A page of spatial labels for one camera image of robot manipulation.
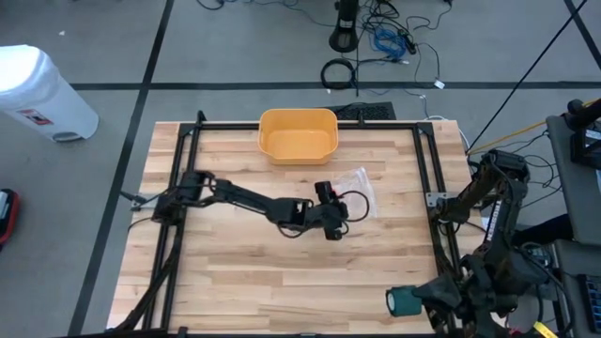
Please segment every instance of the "red label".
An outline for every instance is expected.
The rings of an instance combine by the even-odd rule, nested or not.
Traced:
[[[17,113],[27,117],[31,122],[37,124],[38,126],[48,126],[53,125],[53,121],[46,118],[46,116],[42,115],[35,109],[23,109],[17,111]]]

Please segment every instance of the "black metal frame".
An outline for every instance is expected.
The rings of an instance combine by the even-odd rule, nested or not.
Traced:
[[[258,130],[258,123],[249,122],[249,123],[204,123],[206,121],[205,116],[202,112],[198,113],[198,119],[196,123],[182,123],[179,125],[179,130],[177,133],[177,143],[176,143],[176,152],[174,155],[172,167],[171,167],[171,175],[169,177],[169,188],[175,187],[177,185],[177,180],[179,178],[179,171],[181,167],[181,158],[184,151],[184,143],[186,137],[188,135],[192,136],[192,141],[190,145],[190,154],[188,157],[188,163],[186,166],[187,171],[194,170],[194,164],[196,161],[196,154],[198,148],[198,140],[200,138],[201,131],[256,131]],[[436,185],[438,192],[446,192],[446,187],[444,184],[444,177],[442,174],[442,169],[440,167],[439,153],[436,145],[436,139],[434,135],[434,128],[431,122],[391,122],[391,123],[382,123],[382,122],[350,122],[350,123],[340,123],[338,125],[339,130],[399,130],[399,131],[411,131],[413,136],[413,143],[415,145],[415,153],[417,156],[418,167],[420,171],[420,180],[422,182],[422,189],[424,192],[424,203],[426,205],[426,210],[429,209],[427,206],[427,200],[425,195],[431,191],[430,181],[428,177],[427,167],[425,164],[425,156],[424,156],[424,148],[422,144],[421,134],[425,135],[428,143],[428,149],[430,152],[430,156],[432,159],[432,167],[434,170],[434,177],[436,180]],[[174,295],[176,291],[176,281],[177,281],[177,268],[179,263],[179,257],[181,253],[181,244],[183,242],[183,234],[185,227],[185,212],[186,207],[182,207],[181,212],[183,213],[183,222],[179,224],[168,224],[162,223],[161,230],[159,233],[157,250],[155,252],[154,264],[152,268],[152,278],[156,279],[161,272],[164,273],[163,259],[165,254],[165,248],[167,246],[169,227],[175,226],[176,233],[173,242],[172,254],[174,254],[175,261],[172,261],[169,267],[169,275],[167,280],[166,292],[164,296],[164,303],[162,307],[162,315],[161,315],[161,325],[159,330],[167,331],[169,329],[169,321],[171,318],[171,311],[173,306]],[[453,229],[452,223],[446,223],[444,226],[448,240],[448,248],[451,255],[451,259],[447,257],[444,249],[442,247],[441,242],[441,233],[439,232],[439,225],[437,223],[433,223],[429,217],[428,212],[428,223],[430,228],[430,236],[432,238],[432,246],[434,249],[434,256],[437,265],[438,275],[441,275],[445,270],[453,269],[458,271],[459,266],[459,249],[455,237],[455,232]],[[155,310],[155,300],[152,300],[144,314],[143,322],[142,322],[142,330],[151,330],[152,327],[152,317]],[[451,331],[456,328],[455,320],[453,318],[449,318],[448,320],[448,331]],[[432,334],[370,334],[369,336],[381,336],[381,337],[430,337]],[[185,337],[225,337],[232,336],[231,334],[186,334]],[[291,335],[291,334],[244,334],[244,335],[234,335],[237,337],[248,337],[255,338],[259,336],[269,336],[269,337],[299,337],[299,335]],[[325,337],[327,335],[319,334],[320,337]],[[344,334],[344,335],[333,335],[335,337],[359,337],[360,334]]]

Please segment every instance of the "yellow object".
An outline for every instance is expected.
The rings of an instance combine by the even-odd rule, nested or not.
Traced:
[[[338,147],[338,118],[328,109],[269,109],[258,143],[272,164],[325,164]]]
[[[588,107],[588,106],[590,106],[591,104],[593,104],[593,103],[597,102],[597,100],[601,100],[601,99],[590,100],[590,101],[587,101],[587,102],[584,102],[584,103],[582,103],[582,105],[583,105],[584,107]],[[510,133],[509,135],[503,136],[502,138],[500,138],[500,139],[497,139],[497,140],[495,140],[495,141],[493,141],[493,142],[491,142],[491,143],[485,144],[485,145],[483,145],[483,146],[478,146],[477,148],[475,148],[475,149],[472,149],[472,150],[468,151],[468,155],[471,155],[471,154],[473,154],[473,153],[477,152],[478,150],[486,149],[486,148],[488,148],[488,147],[490,147],[490,146],[493,146],[493,145],[495,145],[495,144],[497,144],[497,143],[499,143],[499,142],[503,142],[503,141],[505,141],[505,140],[507,140],[507,139],[510,139],[510,138],[512,138],[512,137],[518,136],[519,134],[521,134],[521,133],[524,133],[524,132],[526,132],[526,131],[531,131],[531,130],[533,130],[533,129],[534,129],[534,128],[536,128],[536,127],[540,127],[540,126],[544,125],[545,123],[546,123],[546,122],[545,122],[544,120],[543,120],[543,121],[540,121],[540,122],[537,122],[537,123],[534,123],[533,125],[531,125],[531,126],[529,126],[529,127],[526,127],[526,128],[524,128],[524,129],[522,129],[522,130],[519,130],[519,131],[512,132],[512,133]]]
[[[547,325],[541,322],[534,323],[534,329],[537,330],[540,334],[542,334],[545,338],[557,338],[557,335],[553,333],[553,331],[550,330],[547,327]]]

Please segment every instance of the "black keyboard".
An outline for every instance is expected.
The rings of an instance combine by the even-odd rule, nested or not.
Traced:
[[[354,103],[349,105],[325,107],[333,111],[339,120],[396,120],[392,102]]]
[[[601,333],[601,277],[579,275],[578,282],[591,331]]]

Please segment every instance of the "clear plastic bag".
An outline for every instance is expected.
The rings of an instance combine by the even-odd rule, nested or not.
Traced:
[[[365,168],[361,167],[344,173],[340,177],[333,179],[331,185],[338,195],[351,191],[363,193],[369,202],[369,212],[366,218],[376,218],[378,216],[376,195],[374,194],[372,184],[369,182]],[[365,198],[358,193],[346,194],[343,202],[347,204],[348,218],[350,220],[360,219],[367,211]]]

